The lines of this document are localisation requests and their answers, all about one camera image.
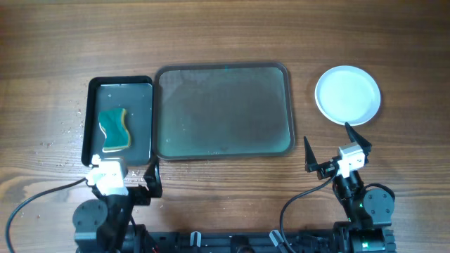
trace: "green sponge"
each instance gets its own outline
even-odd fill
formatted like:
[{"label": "green sponge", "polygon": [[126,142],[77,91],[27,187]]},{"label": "green sponge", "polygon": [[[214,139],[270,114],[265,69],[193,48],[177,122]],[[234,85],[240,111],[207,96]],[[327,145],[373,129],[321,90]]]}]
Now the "green sponge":
[{"label": "green sponge", "polygon": [[124,108],[118,108],[98,114],[100,129],[105,134],[103,152],[121,151],[131,145],[131,136],[124,122],[126,113]]}]

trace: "round white plate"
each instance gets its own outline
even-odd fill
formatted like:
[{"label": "round white plate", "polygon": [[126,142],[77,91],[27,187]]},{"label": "round white plate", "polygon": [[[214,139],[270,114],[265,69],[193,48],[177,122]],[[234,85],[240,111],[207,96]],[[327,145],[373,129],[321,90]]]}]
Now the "round white plate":
[{"label": "round white plate", "polygon": [[338,66],[325,72],[317,82],[316,103],[332,122],[357,126],[375,116],[381,94],[375,80],[364,70]]}]

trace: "wood grain surface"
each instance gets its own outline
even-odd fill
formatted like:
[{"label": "wood grain surface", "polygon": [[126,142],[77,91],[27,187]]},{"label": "wood grain surface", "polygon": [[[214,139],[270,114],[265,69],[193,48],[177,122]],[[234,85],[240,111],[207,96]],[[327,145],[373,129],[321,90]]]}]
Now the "wood grain surface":
[{"label": "wood grain surface", "polygon": [[[319,161],[348,143],[314,101],[320,75],[355,65],[378,82],[382,107],[356,130],[373,144],[365,183],[397,195],[398,252],[450,252],[450,5],[446,1],[2,1],[0,252],[19,202],[73,182],[86,92],[100,76],[165,65],[278,60],[289,70],[297,147],[286,157],[162,162],[163,198],[137,207],[150,231],[270,231],[293,195],[320,184]],[[128,184],[145,167],[131,168]],[[15,218],[17,252],[74,252],[72,214],[86,186],[47,195]],[[345,214],[330,187],[295,202],[289,230],[330,228]]]}]

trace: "white plastic part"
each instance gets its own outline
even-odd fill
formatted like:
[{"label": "white plastic part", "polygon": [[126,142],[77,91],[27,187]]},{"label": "white plastic part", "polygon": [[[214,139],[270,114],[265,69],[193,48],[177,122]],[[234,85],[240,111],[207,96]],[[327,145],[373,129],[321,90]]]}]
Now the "white plastic part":
[{"label": "white plastic part", "polygon": [[120,158],[104,159],[86,176],[88,186],[97,186],[102,195],[128,195],[124,185],[126,165]]},{"label": "white plastic part", "polygon": [[364,70],[338,66],[325,72],[316,85],[316,104],[336,124],[357,126],[369,121],[380,108],[381,94]]},{"label": "white plastic part", "polygon": [[364,167],[366,155],[356,142],[339,147],[339,156],[342,159],[337,161],[339,171],[337,171],[336,176],[342,175],[342,177],[347,178],[351,171]]}]

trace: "wooden tabletop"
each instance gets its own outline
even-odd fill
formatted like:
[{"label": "wooden tabletop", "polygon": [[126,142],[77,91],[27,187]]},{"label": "wooden tabletop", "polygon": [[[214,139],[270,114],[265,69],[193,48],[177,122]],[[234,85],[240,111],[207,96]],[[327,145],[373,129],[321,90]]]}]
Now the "wooden tabletop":
[{"label": "wooden tabletop", "polygon": [[[286,157],[161,162],[163,198],[137,207],[150,231],[270,231],[293,195],[321,182],[304,170],[348,143],[316,107],[327,69],[355,65],[382,93],[356,130],[373,144],[365,183],[395,191],[398,252],[450,252],[450,5],[441,1],[3,1],[0,7],[0,252],[11,211],[80,179],[89,80],[165,65],[277,60],[290,72],[296,148]],[[128,184],[145,167],[130,168]],[[72,215],[86,186],[41,197],[16,216],[17,252],[74,252]],[[330,187],[295,202],[289,230],[346,216]]]}]

